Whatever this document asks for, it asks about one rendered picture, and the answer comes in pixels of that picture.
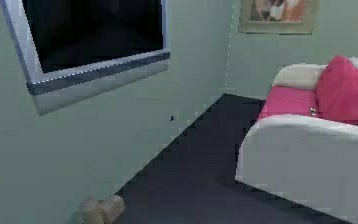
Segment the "dark window with grey frame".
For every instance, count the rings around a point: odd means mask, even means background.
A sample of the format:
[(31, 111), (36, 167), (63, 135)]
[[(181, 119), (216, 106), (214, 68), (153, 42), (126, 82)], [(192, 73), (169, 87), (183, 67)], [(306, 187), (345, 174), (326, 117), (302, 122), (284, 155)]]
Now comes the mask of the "dark window with grey frame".
[(167, 0), (0, 0), (38, 114), (169, 69)]

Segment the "framed painting with beige border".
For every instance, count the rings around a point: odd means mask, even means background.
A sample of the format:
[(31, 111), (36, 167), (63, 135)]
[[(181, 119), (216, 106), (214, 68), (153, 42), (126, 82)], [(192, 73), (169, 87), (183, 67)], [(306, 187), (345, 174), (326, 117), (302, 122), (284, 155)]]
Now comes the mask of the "framed painting with beige border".
[(311, 35), (320, 0), (240, 0), (238, 31)]

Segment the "pink cushion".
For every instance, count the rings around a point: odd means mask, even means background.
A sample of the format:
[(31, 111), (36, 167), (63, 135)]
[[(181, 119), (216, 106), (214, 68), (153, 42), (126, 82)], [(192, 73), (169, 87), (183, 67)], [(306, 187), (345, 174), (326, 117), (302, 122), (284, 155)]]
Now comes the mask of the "pink cushion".
[(322, 119), (358, 125), (358, 68), (345, 56), (335, 56), (315, 88)]

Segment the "small beige lumpy object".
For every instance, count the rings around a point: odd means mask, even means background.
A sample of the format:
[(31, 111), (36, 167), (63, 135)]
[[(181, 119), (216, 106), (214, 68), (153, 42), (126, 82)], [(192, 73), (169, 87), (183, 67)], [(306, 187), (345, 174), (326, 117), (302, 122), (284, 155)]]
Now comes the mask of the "small beige lumpy object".
[(113, 224), (124, 212), (125, 203), (118, 195), (111, 195), (106, 200), (89, 196), (81, 202), (79, 210), (83, 224)]

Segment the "white sofa with pink seat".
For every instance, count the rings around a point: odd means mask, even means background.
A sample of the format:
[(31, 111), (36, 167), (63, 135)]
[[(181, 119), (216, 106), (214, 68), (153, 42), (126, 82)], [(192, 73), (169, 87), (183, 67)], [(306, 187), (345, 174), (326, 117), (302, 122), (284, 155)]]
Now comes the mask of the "white sofa with pink seat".
[[(358, 58), (347, 58), (358, 68)], [(235, 179), (358, 224), (358, 125), (318, 115), (315, 88), (328, 64), (277, 73), (240, 146)]]

